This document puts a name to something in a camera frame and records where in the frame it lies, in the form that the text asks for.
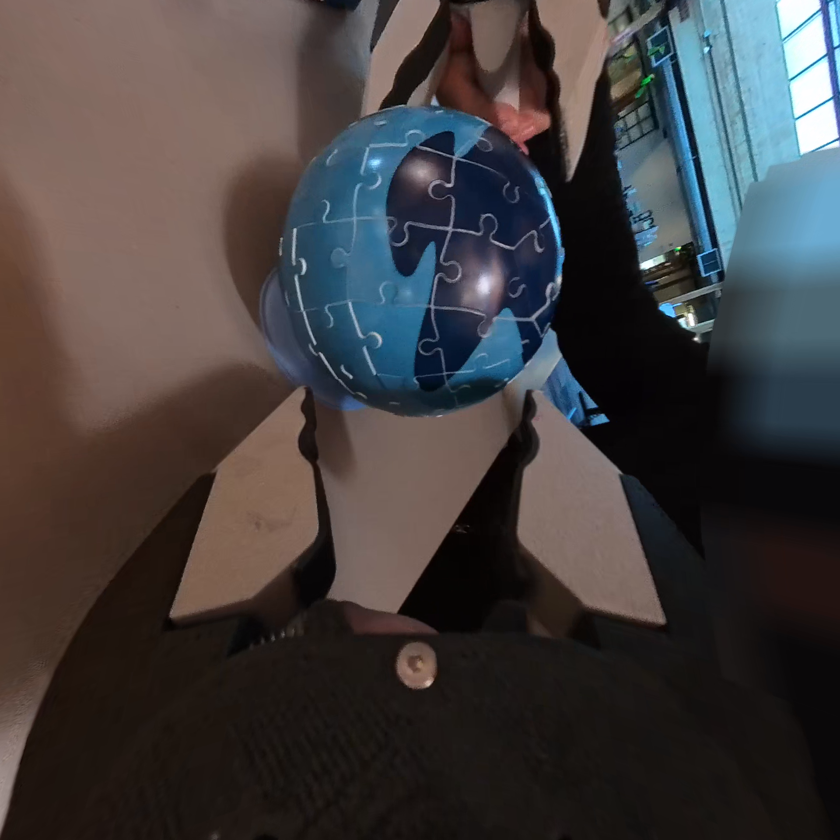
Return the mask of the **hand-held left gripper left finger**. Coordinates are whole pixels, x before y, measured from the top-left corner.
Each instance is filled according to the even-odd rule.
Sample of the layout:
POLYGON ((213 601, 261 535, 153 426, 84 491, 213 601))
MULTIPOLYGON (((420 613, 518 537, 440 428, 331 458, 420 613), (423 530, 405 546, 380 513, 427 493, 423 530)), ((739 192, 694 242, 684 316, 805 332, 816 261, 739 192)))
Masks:
POLYGON ((316 414, 298 388, 217 467, 173 601, 172 621, 288 621, 296 573, 325 537, 316 414))

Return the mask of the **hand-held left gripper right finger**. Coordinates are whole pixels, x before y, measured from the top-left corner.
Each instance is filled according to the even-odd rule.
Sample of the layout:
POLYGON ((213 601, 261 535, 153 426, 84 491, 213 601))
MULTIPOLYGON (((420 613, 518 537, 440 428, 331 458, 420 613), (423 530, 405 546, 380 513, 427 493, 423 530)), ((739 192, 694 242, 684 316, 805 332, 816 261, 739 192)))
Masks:
POLYGON ((585 614, 665 626, 622 474, 540 392, 506 390, 535 453, 521 475, 517 536, 539 633, 568 636, 585 614))

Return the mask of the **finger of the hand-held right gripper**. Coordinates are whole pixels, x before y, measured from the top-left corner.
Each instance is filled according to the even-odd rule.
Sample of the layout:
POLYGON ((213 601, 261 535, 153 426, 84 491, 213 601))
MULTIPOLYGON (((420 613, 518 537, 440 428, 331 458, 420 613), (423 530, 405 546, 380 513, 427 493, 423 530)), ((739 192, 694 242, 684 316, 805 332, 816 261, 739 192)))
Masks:
POLYGON ((546 80, 549 136, 565 182, 579 164, 604 71, 611 43, 609 6, 607 1, 535 1, 528 12, 534 59, 546 80))
POLYGON ((431 104, 447 62, 450 33, 449 3, 381 3, 371 37, 363 115, 431 104))

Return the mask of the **blue puzzle ball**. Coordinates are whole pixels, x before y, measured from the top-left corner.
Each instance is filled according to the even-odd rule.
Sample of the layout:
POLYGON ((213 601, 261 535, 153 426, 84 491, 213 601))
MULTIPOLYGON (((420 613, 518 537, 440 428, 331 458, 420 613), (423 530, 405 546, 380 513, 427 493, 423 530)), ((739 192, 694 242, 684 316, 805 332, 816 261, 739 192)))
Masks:
POLYGON ((289 382, 342 411, 483 403, 540 351, 564 252, 550 190, 483 119, 386 108, 304 171, 261 328, 289 382))

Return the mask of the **person's right forearm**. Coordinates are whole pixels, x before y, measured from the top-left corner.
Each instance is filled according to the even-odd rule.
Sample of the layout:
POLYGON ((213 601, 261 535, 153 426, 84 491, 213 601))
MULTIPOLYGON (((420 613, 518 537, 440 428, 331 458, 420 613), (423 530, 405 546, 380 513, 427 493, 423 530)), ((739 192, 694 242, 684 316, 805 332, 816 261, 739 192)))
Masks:
POLYGON ((615 154, 605 72, 571 178, 550 136, 528 145, 552 194, 564 249, 553 330, 574 378, 610 425, 657 445, 707 449, 713 437, 708 347, 659 310, 644 284, 615 154))

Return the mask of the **person's right hand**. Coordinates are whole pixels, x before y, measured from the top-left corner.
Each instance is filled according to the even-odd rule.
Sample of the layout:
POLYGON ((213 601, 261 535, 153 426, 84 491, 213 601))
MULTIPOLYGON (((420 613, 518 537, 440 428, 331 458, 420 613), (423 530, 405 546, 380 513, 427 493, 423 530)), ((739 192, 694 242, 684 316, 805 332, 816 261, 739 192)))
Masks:
POLYGON ((519 31, 520 91, 519 106, 514 108, 493 101, 480 86, 470 24, 458 13, 452 13, 450 20, 448 58, 436 92, 438 103, 491 123, 528 154, 527 143, 552 125, 548 82, 534 59, 529 24, 521 24, 519 31))

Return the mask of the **window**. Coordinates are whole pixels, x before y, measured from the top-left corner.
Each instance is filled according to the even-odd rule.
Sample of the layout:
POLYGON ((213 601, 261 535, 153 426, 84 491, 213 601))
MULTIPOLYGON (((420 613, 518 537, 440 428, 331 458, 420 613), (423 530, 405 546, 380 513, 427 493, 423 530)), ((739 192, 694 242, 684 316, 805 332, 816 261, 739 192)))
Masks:
POLYGON ((839 2, 777 1, 800 155, 839 145, 839 2))

